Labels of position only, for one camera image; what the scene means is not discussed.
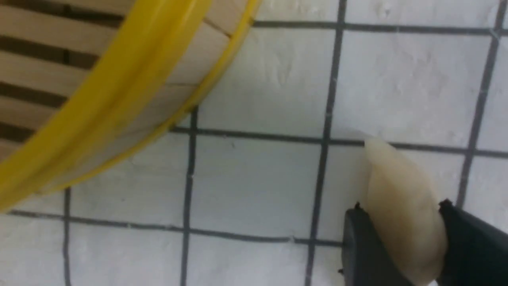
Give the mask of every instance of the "pale ivory piece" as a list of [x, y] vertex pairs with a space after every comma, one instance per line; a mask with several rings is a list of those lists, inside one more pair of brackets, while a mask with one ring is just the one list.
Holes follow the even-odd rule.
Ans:
[[399, 271], [415, 285], [428, 285], [448, 248], [432, 183], [384, 141], [369, 139], [365, 149], [372, 164], [367, 212]]

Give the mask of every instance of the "dark grout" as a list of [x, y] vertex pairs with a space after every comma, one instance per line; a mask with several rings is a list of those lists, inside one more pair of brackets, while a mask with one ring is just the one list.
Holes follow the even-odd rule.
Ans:
[[[20, 211], [20, 210], [12, 210], [12, 211], [8, 212], [7, 215], [17, 216], [17, 217], [25, 217], [25, 218], [33, 218], [33, 219], [57, 220], [57, 221], [64, 221], [64, 219], [65, 219], [64, 215], [35, 213], [35, 212]], [[174, 232], [174, 233], [182, 233], [182, 234], [185, 232], [185, 229], [183, 227], [178, 227], [178, 226], [174, 226], [174, 225], [146, 224], [146, 223], [136, 223], [136, 222], [127, 222], [127, 221], [110, 221], [110, 220], [74, 217], [74, 216], [69, 216], [69, 223], [83, 224], [83, 225], [89, 225], [89, 226], [99, 226], [99, 227], [123, 228], [126, 230], [162, 231], [162, 232]], [[304, 244], [304, 245], [308, 245], [309, 243], [311, 243], [311, 240], [302, 239], [302, 238], [251, 236], [251, 235], [242, 235], [242, 234], [235, 234], [235, 233], [228, 233], [228, 232], [201, 230], [198, 228], [190, 228], [188, 230], [188, 232], [192, 235], [215, 237], [215, 238], [221, 238], [221, 239], [227, 239], [227, 240], [237, 240], [237, 241], [243, 241], [243, 242], [295, 243], [295, 244]], [[342, 243], [339, 241], [314, 240], [313, 242], [318, 246], [342, 247]]]
[[[191, 134], [192, 131], [185, 127], [176, 127], [169, 131], [170, 133], [177, 134]], [[280, 141], [280, 142], [293, 142], [303, 144], [322, 144], [323, 139], [318, 137], [308, 136], [293, 136], [293, 135], [281, 135], [281, 134], [270, 134], [270, 133], [257, 133], [257, 132], [245, 132], [245, 131], [230, 131], [230, 130], [219, 130], [219, 129], [198, 129], [195, 132], [196, 135], [201, 136], [214, 136], [224, 138], [238, 138], [238, 139], [257, 139], [257, 140], [269, 140], [269, 141]], [[399, 150], [408, 151], [421, 151], [421, 152], [432, 152], [432, 153], [444, 153], [444, 154], [456, 154], [465, 155], [468, 152], [467, 148], [453, 147], [453, 146], [442, 146], [442, 145], [430, 145], [430, 144], [414, 144], [405, 142], [389, 142], [392, 146]], [[329, 139], [328, 145], [330, 146], [344, 146], [344, 147], [363, 147], [364, 141], [361, 139]], [[491, 150], [475, 150], [475, 156], [493, 157], [500, 159], [508, 159], [508, 152], [504, 151], [491, 151]]]
[[[345, 30], [371, 33], [403, 33], [403, 34], [434, 34], [434, 35], [470, 35], [490, 36], [492, 28], [487, 27], [443, 27], [418, 25], [387, 25], [387, 24], [361, 24], [339, 23], [331, 21], [264, 21], [254, 22], [255, 28], [288, 28], [288, 29], [324, 29]], [[498, 29], [500, 36], [507, 36], [508, 29]]]
[[183, 242], [182, 242], [182, 260], [180, 264], [180, 286], [187, 285], [187, 266], [188, 266], [188, 253], [190, 244], [190, 207], [192, 204], [192, 192], [194, 183], [194, 170], [196, 167], [196, 131], [198, 128], [198, 108], [196, 107], [190, 118], [189, 135], [189, 152], [187, 161], [187, 176], [185, 182], [185, 198], [183, 202]]
[[[499, 3], [497, 10], [496, 22], [494, 31], [500, 31], [502, 29], [504, 16], [506, 14], [507, 1], [503, 0]], [[485, 69], [482, 76], [482, 83], [480, 85], [480, 92], [478, 94], [478, 100], [474, 111], [473, 124], [471, 126], [471, 132], [469, 137], [469, 143], [467, 145], [467, 152], [464, 159], [464, 165], [462, 167], [461, 180], [459, 185], [459, 194], [457, 196], [457, 207], [462, 209], [466, 200], [467, 184], [469, 181], [469, 174], [471, 172], [471, 165], [475, 154], [478, 152], [477, 143], [480, 136], [480, 129], [482, 127], [482, 120], [485, 111], [485, 104], [487, 103], [487, 96], [489, 94], [490, 83], [492, 81], [492, 74], [494, 73], [494, 67], [496, 63], [497, 51], [499, 49], [499, 37], [496, 33], [491, 34], [491, 43], [489, 52], [487, 54], [487, 60], [485, 62]]]
[[433, 34], [433, 35], [471, 35], [489, 36], [488, 28], [472, 27], [438, 27], [438, 26], [415, 26], [415, 25], [370, 25], [370, 24], [345, 24], [347, 31], [373, 32], [373, 33], [404, 33], [404, 34]]
[[63, 276], [66, 286], [71, 286], [71, 260], [69, 258], [69, 240], [70, 240], [70, 216], [71, 216], [71, 188], [67, 188], [64, 191], [64, 200], [63, 200], [63, 209], [64, 209], [64, 219], [63, 219]]
[[337, 22], [326, 21], [255, 21], [255, 28], [290, 28], [290, 29], [337, 29]]
[[[339, 2], [339, 9], [337, 12], [337, 22], [339, 26], [345, 23], [347, 0], [341, 0]], [[320, 215], [321, 215], [321, 200], [323, 197], [323, 187], [325, 183], [326, 166], [328, 161], [328, 149], [331, 141], [332, 133], [332, 118], [333, 110], [335, 105], [335, 97], [337, 96], [337, 81], [339, 74], [340, 55], [342, 51], [342, 39], [344, 36], [344, 30], [337, 28], [335, 30], [335, 42], [333, 46], [332, 55], [332, 68], [330, 71], [330, 81], [328, 86], [328, 98], [325, 109], [325, 124], [323, 126], [323, 137], [321, 142], [321, 153], [320, 160], [317, 170], [317, 180], [314, 194], [314, 206], [312, 209], [312, 220], [310, 225], [310, 243], [307, 252], [307, 265], [305, 267], [305, 286], [312, 286], [312, 274], [314, 269], [314, 258], [315, 258], [315, 241], [318, 237], [317, 231], [319, 227]]]

